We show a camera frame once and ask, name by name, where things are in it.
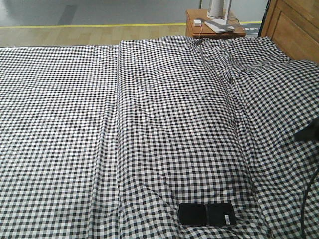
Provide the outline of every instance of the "yellow line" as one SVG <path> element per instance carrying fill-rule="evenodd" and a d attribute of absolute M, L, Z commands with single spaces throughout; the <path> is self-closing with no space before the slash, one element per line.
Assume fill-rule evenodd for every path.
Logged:
<path fill-rule="evenodd" d="M 112 25 L 60 25 L 60 26 L 0 26 L 0 29 L 68 28 L 68 27 L 117 27 L 117 26 L 186 26 L 186 23 L 112 24 Z"/>
<path fill-rule="evenodd" d="M 261 21 L 241 21 L 240 24 L 260 24 Z"/>

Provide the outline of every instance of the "white object on nightstand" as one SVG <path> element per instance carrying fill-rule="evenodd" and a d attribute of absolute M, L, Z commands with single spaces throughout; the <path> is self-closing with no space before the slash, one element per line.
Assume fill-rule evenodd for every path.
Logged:
<path fill-rule="evenodd" d="M 195 19 L 194 20 L 194 26 L 201 26 L 201 20 Z"/>

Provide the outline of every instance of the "charging cable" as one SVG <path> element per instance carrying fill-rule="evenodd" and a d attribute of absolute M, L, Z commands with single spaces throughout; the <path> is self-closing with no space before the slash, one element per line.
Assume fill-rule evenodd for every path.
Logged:
<path fill-rule="evenodd" d="M 200 35 L 201 35 L 201 33 L 203 32 L 203 24 L 200 25 L 200 29 L 201 29 L 201 30 L 200 30 L 200 33 L 199 33 L 199 35 L 198 35 L 198 39 L 200 39 Z"/>

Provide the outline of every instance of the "gray floor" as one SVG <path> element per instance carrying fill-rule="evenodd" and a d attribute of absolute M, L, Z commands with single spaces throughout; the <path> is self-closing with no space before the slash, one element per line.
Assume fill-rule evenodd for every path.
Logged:
<path fill-rule="evenodd" d="M 208 7 L 202 1 L 202 8 Z M 265 0 L 233 0 L 240 21 L 261 21 Z M 199 0 L 0 0 L 0 26 L 185 22 Z"/>

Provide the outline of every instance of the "wooden floor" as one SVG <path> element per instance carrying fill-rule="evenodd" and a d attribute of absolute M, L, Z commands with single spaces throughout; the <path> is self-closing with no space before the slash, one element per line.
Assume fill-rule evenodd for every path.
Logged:
<path fill-rule="evenodd" d="M 0 28 L 0 47 L 115 45 L 121 40 L 185 35 L 185 25 Z"/>

